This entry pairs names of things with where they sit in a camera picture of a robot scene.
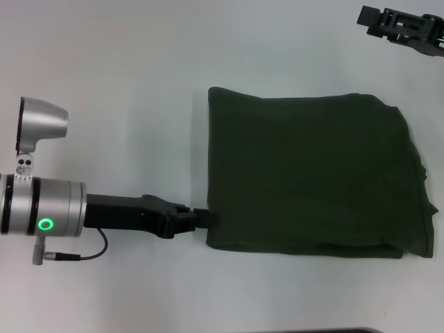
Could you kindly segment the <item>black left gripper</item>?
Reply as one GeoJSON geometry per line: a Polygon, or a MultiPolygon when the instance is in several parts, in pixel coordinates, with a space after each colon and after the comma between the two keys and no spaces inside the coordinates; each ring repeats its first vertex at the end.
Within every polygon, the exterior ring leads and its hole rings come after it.
{"type": "Polygon", "coordinates": [[[165,201],[157,196],[138,198],[89,194],[83,226],[111,230],[135,230],[172,239],[177,234],[208,229],[212,214],[165,201]]]}

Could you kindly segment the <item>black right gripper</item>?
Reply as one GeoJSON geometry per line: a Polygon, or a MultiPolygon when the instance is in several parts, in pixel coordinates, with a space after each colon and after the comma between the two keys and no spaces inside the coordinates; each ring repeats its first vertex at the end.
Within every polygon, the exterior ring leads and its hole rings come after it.
{"type": "Polygon", "coordinates": [[[368,27],[369,35],[386,35],[395,44],[419,44],[416,51],[432,57],[443,57],[443,18],[422,17],[385,8],[363,6],[357,24],[368,27]]]}

